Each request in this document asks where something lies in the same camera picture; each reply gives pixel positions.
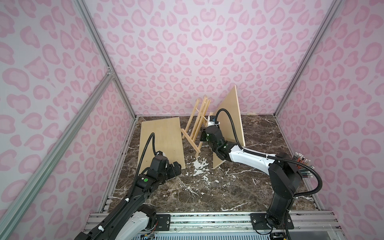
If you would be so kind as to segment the small wooden easel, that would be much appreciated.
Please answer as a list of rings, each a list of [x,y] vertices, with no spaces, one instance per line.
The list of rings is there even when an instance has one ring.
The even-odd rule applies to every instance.
[[[200,132],[200,129],[203,125],[206,125],[208,123],[208,120],[206,118],[207,110],[210,106],[211,100],[209,100],[207,97],[204,97],[202,101],[199,99],[196,101],[196,104],[193,108],[192,114],[189,117],[189,120],[187,122],[187,126],[183,129],[181,128],[182,133],[182,139],[186,139],[189,144],[193,147],[196,154],[195,157],[197,158],[201,153],[202,148],[202,142],[200,142],[198,145],[196,144],[196,140],[198,137],[198,134]],[[193,124],[193,128],[190,133],[188,133],[188,130],[190,126],[192,125],[192,120],[194,116],[196,115],[196,120]]]

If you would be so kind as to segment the light plywood board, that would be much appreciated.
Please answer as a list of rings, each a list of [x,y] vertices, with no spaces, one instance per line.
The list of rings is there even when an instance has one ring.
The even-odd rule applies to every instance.
[[[186,168],[180,118],[144,121],[141,123],[139,156],[151,133],[155,134],[155,149],[163,152],[170,163],[178,162]]]

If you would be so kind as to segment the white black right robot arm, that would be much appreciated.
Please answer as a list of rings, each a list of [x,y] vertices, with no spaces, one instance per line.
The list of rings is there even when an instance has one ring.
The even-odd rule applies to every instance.
[[[296,165],[273,159],[279,155],[266,155],[247,148],[242,149],[238,144],[226,141],[217,126],[203,129],[201,141],[207,142],[220,160],[250,166],[270,177],[274,195],[264,224],[276,229],[282,226],[302,180],[302,175]]]

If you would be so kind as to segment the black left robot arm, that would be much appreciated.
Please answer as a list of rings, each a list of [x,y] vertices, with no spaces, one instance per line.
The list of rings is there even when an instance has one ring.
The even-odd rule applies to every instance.
[[[137,175],[129,193],[96,227],[76,240],[132,240],[139,232],[156,228],[156,209],[145,201],[160,185],[182,173],[178,162],[163,155],[154,156],[151,165]]]

